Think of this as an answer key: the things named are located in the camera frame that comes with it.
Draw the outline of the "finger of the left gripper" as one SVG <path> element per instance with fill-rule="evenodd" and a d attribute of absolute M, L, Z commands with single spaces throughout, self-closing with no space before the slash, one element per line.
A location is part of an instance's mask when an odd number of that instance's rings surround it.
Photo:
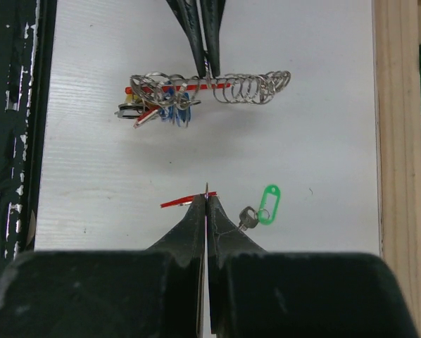
<path fill-rule="evenodd" d="M 213 77 L 220 76 L 220 27 L 225 3 L 225 0 L 200 0 L 206 41 L 205 57 Z"/>
<path fill-rule="evenodd" d="M 205 53 L 196 0 L 167 0 L 178 23 L 189 40 L 199 77 L 206 75 Z"/>

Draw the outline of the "grey key holder with rings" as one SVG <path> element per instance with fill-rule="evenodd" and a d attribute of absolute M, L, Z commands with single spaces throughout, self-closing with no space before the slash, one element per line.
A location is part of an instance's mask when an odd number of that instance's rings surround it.
<path fill-rule="evenodd" d="M 216 78 L 206 75 L 203 79 L 160 72 L 133 75 L 125 88 L 125 101 L 115 115 L 133 120 L 135 128 L 155 119 L 188 127 L 191 108 L 201 104 L 201 92 L 210 92 L 220 104 L 265 105 L 290 81 L 291 73 L 287 70 L 260 75 L 230 73 Z"/>

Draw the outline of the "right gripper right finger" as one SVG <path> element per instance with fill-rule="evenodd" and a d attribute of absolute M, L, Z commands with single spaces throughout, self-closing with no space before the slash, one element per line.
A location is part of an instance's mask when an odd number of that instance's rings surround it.
<path fill-rule="evenodd" d="M 206 204 L 210 327 L 218 337 L 416 337 L 389 266 L 359 252 L 268 252 Z"/>

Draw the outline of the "red tag key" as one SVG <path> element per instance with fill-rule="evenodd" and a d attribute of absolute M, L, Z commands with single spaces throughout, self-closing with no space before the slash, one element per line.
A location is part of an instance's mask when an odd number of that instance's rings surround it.
<path fill-rule="evenodd" d="M 183 196 L 181 198 L 174 199 L 172 201 L 167 201 L 165 203 L 160 204 L 160 208 L 169 208 L 172 206 L 187 206 L 191 204 L 193 200 L 195 199 L 195 197 L 198 195 L 202 195 L 205 199 L 208 199 L 210 196 L 217 196 L 218 193 L 216 191 L 209 190 L 208 183 L 206 183 L 203 193 Z"/>

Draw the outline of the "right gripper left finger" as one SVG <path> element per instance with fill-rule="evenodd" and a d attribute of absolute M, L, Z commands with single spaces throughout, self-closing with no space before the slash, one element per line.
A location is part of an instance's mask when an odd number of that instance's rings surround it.
<path fill-rule="evenodd" d="M 201 337 L 206 200 L 141 251 L 33 251 L 0 277 L 0 337 Z"/>

